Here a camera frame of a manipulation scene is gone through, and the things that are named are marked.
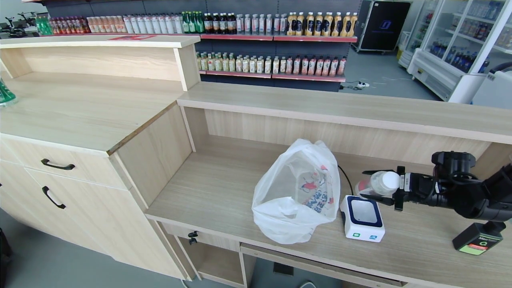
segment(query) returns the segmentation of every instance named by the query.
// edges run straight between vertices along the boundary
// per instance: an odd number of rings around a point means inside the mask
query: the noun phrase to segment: glass door refrigerator
[[[512,0],[441,0],[437,11],[407,71],[444,101],[469,103],[491,67],[512,61]]]
[[[423,39],[425,38],[426,32],[434,18],[435,10],[438,5],[438,0],[427,0],[423,2],[423,6],[420,9],[416,22],[413,26],[411,36],[406,44],[406,48],[402,52],[398,63],[405,68],[411,63],[411,59],[414,54],[414,50],[421,46]]]

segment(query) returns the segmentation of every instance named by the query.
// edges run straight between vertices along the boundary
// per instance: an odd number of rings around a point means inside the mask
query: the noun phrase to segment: drawer handle
[[[53,168],[62,169],[62,170],[71,170],[71,169],[75,168],[75,166],[73,164],[69,164],[67,166],[62,167],[62,166],[55,166],[55,165],[48,164],[48,162],[50,162],[50,161],[46,158],[41,160],[41,163],[44,166],[48,166],[48,167],[53,167]]]
[[[48,195],[48,191],[49,191],[49,190],[50,190],[50,188],[48,188],[48,186],[44,186],[44,187],[42,188],[42,192],[46,195],[46,197],[48,197],[48,199],[49,199],[50,201],[52,201],[52,203],[53,203],[53,204],[55,204],[55,206],[57,206],[57,207],[59,207],[59,208],[61,208],[61,209],[66,208],[66,205],[64,205],[64,204],[60,204],[60,205],[59,205],[59,204],[55,203],[55,201],[53,201],[52,197],[50,197],[50,195]]]

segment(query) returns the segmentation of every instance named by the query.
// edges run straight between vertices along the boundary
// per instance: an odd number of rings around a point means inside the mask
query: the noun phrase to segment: gray floor
[[[6,288],[181,288],[181,281],[114,261],[111,257],[27,227],[0,209],[14,256],[8,266]],[[297,288],[306,280],[318,288],[340,288],[337,279],[299,269],[294,276],[274,274],[273,263],[259,259],[253,288]],[[210,280],[186,282],[190,288],[228,288]]]
[[[412,80],[411,75],[407,73],[405,68],[398,64],[396,52],[386,53],[385,55],[381,55],[380,52],[361,51],[356,53],[352,48],[350,48],[349,55],[347,57],[345,76],[347,77],[347,82],[362,81],[369,83],[370,86],[359,91],[345,88],[340,90],[342,93],[346,92],[441,101],[437,95],[425,87],[421,82],[418,80]],[[342,85],[357,86],[357,82],[345,83]]]

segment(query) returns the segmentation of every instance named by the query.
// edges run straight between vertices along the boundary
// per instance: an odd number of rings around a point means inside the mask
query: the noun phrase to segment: white plastic bag
[[[254,222],[280,244],[307,242],[316,226],[336,219],[340,191],[329,148],[322,141],[298,139],[256,185]]]

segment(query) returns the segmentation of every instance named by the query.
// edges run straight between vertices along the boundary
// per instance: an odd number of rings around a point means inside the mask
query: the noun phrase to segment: sticker on counter
[[[148,38],[155,37],[155,35],[128,35],[128,36],[121,36],[112,38],[109,40],[130,40],[130,41],[140,41],[140,40],[146,40]]]

